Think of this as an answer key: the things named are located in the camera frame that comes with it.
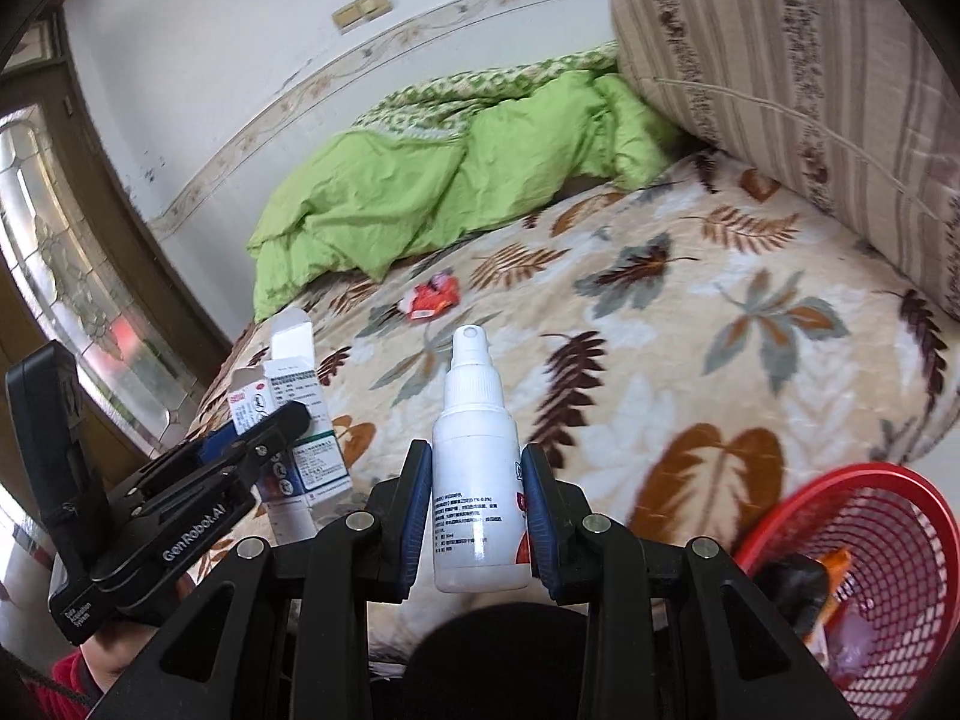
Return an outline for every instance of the spray nozzle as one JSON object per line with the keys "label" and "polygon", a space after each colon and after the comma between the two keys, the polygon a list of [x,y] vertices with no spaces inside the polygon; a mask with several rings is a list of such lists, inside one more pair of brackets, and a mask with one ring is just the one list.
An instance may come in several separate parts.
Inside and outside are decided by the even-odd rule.
{"label": "spray nozzle", "polygon": [[453,334],[453,362],[458,365],[493,365],[487,349],[487,334],[482,327],[467,324]]}
{"label": "spray nozzle", "polygon": [[453,334],[453,360],[443,380],[443,408],[503,408],[503,386],[487,351],[482,327],[467,324]]}

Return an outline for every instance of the green blanket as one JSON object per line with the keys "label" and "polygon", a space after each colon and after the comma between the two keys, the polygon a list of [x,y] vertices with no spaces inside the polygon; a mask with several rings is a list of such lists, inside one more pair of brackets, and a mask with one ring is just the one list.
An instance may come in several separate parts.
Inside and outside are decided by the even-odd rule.
{"label": "green blanket", "polygon": [[616,44],[464,73],[390,95],[274,191],[248,243],[257,320],[318,275],[381,280],[548,202],[571,175],[632,191],[669,165],[678,129],[613,73]]}

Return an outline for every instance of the striped pillow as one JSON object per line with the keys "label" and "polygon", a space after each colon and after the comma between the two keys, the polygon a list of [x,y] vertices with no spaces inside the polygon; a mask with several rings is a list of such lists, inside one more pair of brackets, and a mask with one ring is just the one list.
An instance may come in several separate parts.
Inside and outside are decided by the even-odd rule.
{"label": "striped pillow", "polygon": [[613,0],[666,116],[866,238],[960,319],[960,100],[897,0]]}

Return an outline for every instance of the bottle label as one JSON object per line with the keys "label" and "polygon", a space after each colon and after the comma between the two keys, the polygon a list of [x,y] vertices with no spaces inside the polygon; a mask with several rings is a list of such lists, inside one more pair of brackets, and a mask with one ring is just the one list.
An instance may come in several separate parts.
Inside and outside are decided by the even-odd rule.
{"label": "bottle label", "polygon": [[437,568],[530,562],[526,505],[517,447],[445,442],[434,464],[433,553]]}

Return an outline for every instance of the red mesh basket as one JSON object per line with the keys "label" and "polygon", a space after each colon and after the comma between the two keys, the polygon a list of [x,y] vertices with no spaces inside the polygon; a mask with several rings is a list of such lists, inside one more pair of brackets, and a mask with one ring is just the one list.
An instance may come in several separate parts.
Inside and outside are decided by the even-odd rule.
{"label": "red mesh basket", "polygon": [[923,685],[956,626],[960,546],[947,502],[899,466],[848,466],[800,490],[736,554],[749,575],[789,553],[842,546],[853,570],[839,590],[877,632],[863,676],[844,690],[863,720],[896,718]]}

